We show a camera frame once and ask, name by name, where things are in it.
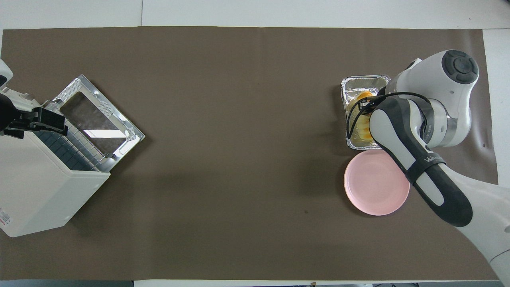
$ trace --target cable strap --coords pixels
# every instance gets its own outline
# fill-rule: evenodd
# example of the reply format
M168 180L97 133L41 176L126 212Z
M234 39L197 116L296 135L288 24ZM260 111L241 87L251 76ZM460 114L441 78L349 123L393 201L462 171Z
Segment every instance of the cable strap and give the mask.
M416 159L416 161L409 167L409 169L405 173L405 177L411 184L413 184L425 172L427 168L438 163L446 162L437 153L426 153L422 155L420 158Z

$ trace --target white floor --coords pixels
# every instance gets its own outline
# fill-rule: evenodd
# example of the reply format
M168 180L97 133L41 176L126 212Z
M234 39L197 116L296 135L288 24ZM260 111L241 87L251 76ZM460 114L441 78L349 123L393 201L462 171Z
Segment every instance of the white floor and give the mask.
M506 176L510 174L510 152L506 148L510 132L505 122L506 107L510 106L507 96L510 90L508 1L0 0L0 11L0 33L3 29L123 26L484 29L498 178L500 185L510 187L510 177ZM218 286L227 286L226 282ZM137 285L150 286L149 283L138 282ZM311 281L294 283L310 284Z

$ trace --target warning label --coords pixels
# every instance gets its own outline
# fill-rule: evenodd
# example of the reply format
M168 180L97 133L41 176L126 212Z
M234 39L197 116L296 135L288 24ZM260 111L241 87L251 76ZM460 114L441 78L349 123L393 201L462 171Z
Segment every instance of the warning label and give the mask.
M0 223L9 225L11 222L12 218L0 207Z

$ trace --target brown table surface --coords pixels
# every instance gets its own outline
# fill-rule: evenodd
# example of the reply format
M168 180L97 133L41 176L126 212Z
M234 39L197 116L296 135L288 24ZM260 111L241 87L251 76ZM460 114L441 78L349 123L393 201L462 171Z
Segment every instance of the brown table surface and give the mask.
M414 189L373 217L343 188L358 152L341 80L446 49L480 78L468 138L436 151L497 182L481 30L42 29L3 43L11 88L43 102L84 74L147 138L66 226L0 232L0 279L496 279Z

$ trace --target pink plate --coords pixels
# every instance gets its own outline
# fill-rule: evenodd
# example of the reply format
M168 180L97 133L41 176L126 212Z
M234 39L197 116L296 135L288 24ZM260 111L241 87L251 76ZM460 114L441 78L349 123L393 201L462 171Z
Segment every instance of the pink plate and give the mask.
M400 208L409 194L409 186L397 164L383 150L357 154L344 174L349 200L359 210L375 216Z

